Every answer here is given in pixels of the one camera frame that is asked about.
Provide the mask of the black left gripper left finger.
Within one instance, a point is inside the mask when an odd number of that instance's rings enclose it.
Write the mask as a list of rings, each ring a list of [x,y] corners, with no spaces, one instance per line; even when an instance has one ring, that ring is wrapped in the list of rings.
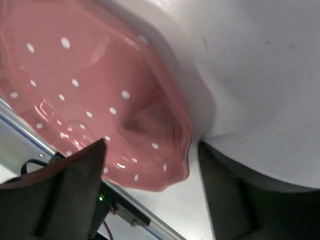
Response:
[[[0,185],[2,240],[87,240],[107,146],[100,139],[72,156]]]

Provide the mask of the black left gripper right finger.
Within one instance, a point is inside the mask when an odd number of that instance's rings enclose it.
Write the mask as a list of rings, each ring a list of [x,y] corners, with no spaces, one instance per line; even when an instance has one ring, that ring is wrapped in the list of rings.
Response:
[[[203,141],[198,160],[216,239],[319,239],[318,189],[268,177]]]

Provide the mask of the pink speckled plate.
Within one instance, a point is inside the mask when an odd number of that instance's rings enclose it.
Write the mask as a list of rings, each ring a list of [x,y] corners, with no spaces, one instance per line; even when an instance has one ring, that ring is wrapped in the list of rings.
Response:
[[[104,139],[102,177],[161,192],[186,180],[186,102],[147,39],[96,0],[3,0],[0,94],[71,156]]]

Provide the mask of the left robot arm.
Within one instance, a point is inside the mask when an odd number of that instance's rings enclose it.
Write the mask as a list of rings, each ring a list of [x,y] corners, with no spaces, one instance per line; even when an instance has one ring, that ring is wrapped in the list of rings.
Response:
[[[106,146],[98,141],[74,157],[54,155],[40,169],[23,171],[0,186],[3,240],[101,240],[100,226],[116,215],[149,229],[147,216],[123,194],[98,181]],[[267,191],[251,186],[221,163],[221,154],[198,146],[209,214],[218,240],[317,240],[320,192]]]

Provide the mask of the aluminium table edge rail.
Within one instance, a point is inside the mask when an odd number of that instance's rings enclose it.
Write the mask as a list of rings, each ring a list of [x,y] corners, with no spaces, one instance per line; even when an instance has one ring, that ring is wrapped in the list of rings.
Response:
[[[0,103],[0,144],[13,151],[18,159],[19,176],[42,169],[59,160],[67,158],[53,152],[36,134],[13,112],[5,102]],[[101,240],[98,232],[106,226],[107,215],[117,215],[133,227],[141,227],[160,240],[179,240],[181,236],[157,217],[140,209],[137,203],[101,180],[97,202],[87,240]]]

